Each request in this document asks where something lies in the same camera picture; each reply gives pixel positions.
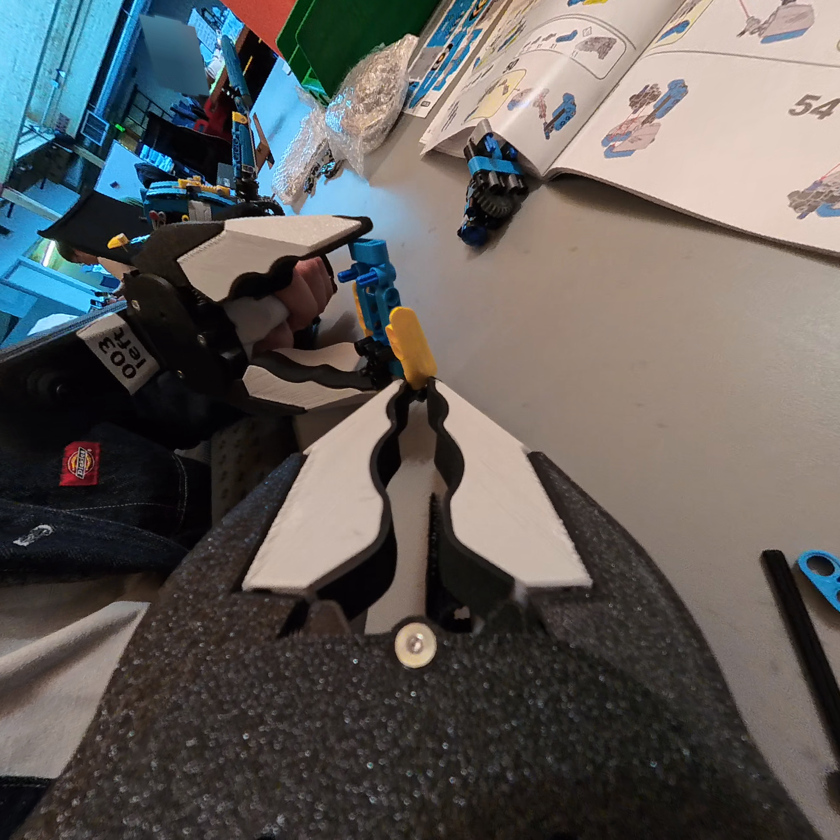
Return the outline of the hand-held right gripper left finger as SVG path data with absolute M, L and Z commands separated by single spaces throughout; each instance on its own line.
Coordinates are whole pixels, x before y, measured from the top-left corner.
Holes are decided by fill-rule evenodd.
M 350 621 L 383 596 L 396 572 L 387 487 L 406 420 L 407 386 L 394 381 L 306 450 L 244 592 L 336 602 Z

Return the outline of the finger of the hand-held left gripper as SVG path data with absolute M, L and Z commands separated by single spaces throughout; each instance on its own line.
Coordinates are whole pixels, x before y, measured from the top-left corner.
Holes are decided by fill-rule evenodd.
M 376 341 L 273 350 L 248 364 L 241 406 L 256 413 L 303 415 L 357 407 L 388 385 L 389 350 Z
M 263 298 L 290 285 L 296 265 L 369 234 L 368 217 L 265 216 L 228 219 L 177 258 L 193 288 L 215 303 Z

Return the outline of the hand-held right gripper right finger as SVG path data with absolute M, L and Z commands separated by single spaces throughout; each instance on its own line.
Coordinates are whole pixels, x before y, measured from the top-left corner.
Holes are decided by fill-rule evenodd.
M 592 575 L 534 465 L 534 453 L 441 381 L 427 385 L 434 463 L 445 493 L 444 588 L 487 620 L 532 595 L 588 592 Z

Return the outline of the blue-yellow brick assembly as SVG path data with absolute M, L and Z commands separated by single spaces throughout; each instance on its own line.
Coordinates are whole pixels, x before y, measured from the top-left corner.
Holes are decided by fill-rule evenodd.
M 395 378 L 403 378 L 403 368 L 385 335 L 391 311 L 402 305 L 396 288 L 396 270 L 383 239 L 358 238 L 349 243 L 349 252 L 351 267 L 339 272 L 338 281 L 357 282 L 360 294 L 364 294 L 364 315 L 372 332 L 371 336 L 356 341 L 354 348 L 364 361 L 362 374 L 373 385 L 383 388 Z

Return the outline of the grey desk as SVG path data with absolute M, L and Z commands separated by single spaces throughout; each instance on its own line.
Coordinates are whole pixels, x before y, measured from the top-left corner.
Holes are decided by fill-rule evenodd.
M 616 189 L 536 185 L 486 253 L 462 159 L 401 118 L 364 176 L 296 206 L 388 241 L 446 384 L 548 455 L 688 605 L 766 759 L 824 838 L 838 762 L 760 565 L 838 555 L 838 258 Z

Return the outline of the person's left hand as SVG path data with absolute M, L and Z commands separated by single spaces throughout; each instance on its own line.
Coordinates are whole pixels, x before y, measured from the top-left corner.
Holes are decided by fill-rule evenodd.
M 295 334 L 308 329 L 337 291 L 325 257 L 304 259 L 293 268 L 290 284 L 261 299 L 243 297 L 224 305 L 247 355 L 293 347 Z

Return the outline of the black slanted board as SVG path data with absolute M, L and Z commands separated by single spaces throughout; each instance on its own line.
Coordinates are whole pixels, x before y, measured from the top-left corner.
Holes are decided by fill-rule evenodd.
M 110 248 L 111 239 L 125 235 L 132 240 L 152 232 L 141 206 L 89 191 L 52 225 L 39 230 L 38 235 L 56 242 L 61 257 L 71 263 L 93 265 L 108 259 L 129 266 L 129 252 Z

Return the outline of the clear plastic bag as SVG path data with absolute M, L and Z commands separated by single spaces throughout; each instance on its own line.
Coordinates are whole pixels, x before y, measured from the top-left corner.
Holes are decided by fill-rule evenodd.
M 276 199 L 287 205 L 301 201 L 319 178 L 329 180 L 342 168 L 364 177 L 366 159 L 383 145 L 402 113 L 418 41 L 405 35 L 378 45 L 349 71 L 326 106 L 305 91 L 299 94 L 306 111 L 272 170 Z

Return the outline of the green plastic bin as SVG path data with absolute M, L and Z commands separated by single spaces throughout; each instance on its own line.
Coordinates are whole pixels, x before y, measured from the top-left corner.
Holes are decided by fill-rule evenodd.
M 298 1 L 276 47 L 301 88 L 327 106 L 376 47 L 418 36 L 438 1 Z

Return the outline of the blue tracked toy assembly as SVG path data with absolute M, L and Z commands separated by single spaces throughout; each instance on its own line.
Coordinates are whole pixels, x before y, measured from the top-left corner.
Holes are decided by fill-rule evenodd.
M 483 247 L 504 227 L 529 194 L 518 150 L 501 138 L 487 119 L 480 120 L 464 148 L 470 178 L 458 238 Z

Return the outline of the orange plastic case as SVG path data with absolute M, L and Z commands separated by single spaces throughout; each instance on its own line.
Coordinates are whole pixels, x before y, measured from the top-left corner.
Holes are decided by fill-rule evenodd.
M 222 1 L 222 4 L 259 39 L 276 49 L 277 37 L 296 1 Z

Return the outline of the blue robot sticker sheet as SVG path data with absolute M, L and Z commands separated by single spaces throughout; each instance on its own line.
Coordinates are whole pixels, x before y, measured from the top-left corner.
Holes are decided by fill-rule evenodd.
M 509 1 L 448 2 L 409 66 L 404 114 L 429 114 L 508 5 Z

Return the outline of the person's white shirt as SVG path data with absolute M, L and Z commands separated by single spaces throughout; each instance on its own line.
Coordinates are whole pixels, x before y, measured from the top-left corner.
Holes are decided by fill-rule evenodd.
M 3 778 L 61 774 L 164 579 L 126 574 L 2 587 Z

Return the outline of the pile of small building pieces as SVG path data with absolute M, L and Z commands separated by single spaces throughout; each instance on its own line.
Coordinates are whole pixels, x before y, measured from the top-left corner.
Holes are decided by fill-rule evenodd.
M 795 569 L 823 600 L 838 611 L 839 564 L 830 553 L 807 551 L 795 564 L 783 552 L 767 549 L 759 557 L 778 613 L 810 690 L 835 763 L 839 761 L 839 686 L 833 667 L 795 579 Z

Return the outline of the open instruction booklet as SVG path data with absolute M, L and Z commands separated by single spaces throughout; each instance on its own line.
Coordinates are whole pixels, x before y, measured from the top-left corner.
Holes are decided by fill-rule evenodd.
M 838 255 L 839 2 L 512 2 L 421 139 Z

